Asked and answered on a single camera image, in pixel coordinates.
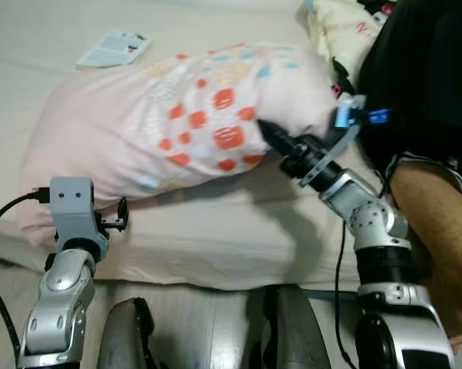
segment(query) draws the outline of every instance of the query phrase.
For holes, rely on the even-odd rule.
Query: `pillow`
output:
[[[367,53],[396,2],[307,0],[311,44],[330,62],[334,91],[352,94]]]
[[[21,192],[86,176],[105,208],[248,171],[268,149],[257,118],[324,137],[336,103],[321,66],[311,50],[259,42],[84,71],[48,99]],[[18,223],[33,244],[54,232],[35,201],[20,205]]]

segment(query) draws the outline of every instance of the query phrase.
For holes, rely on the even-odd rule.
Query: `person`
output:
[[[400,0],[364,60],[361,148],[421,241],[414,246],[455,353],[462,345],[462,0]]]

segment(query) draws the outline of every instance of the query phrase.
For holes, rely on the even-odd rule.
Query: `pink pillowcase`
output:
[[[85,71],[48,99],[21,192],[56,176],[87,176],[104,208],[199,185],[260,162],[268,147],[256,118],[323,137],[335,108],[321,59],[273,42]],[[33,244],[54,232],[37,202],[20,206],[18,223]]]

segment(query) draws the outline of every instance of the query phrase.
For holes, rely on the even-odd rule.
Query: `blue clip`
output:
[[[372,125],[387,123],[389,112],[388,109],[369,111],[369,123]]]
[[[349,128],[353,123],[354,119],[350,119],[351,115],[351,106],[350,105],[340,105],[337,109],[337,119],[335,120],[336,128]]]

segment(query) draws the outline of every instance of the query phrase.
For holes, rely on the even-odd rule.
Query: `bed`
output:
[[[141,59],[156,62],[267,39],[309,47],[306,12],[301,0],[0,1],[0,207],[18,195],[22,158],[48,94],[110,30],[152,38]],[[340,220],[313,191],[283,176],[278,162],[270,155],[246,175],[132,203],[130,228],[112,235],[97,278],[332,289]],[[378,184],[354,146],[339,162]],[[341,288],[354,290],[354,254],[347,249]],[[0,222],[0,258],[40,271],[53,250],[53,242],[40,248],[24,242],[13,211]]]

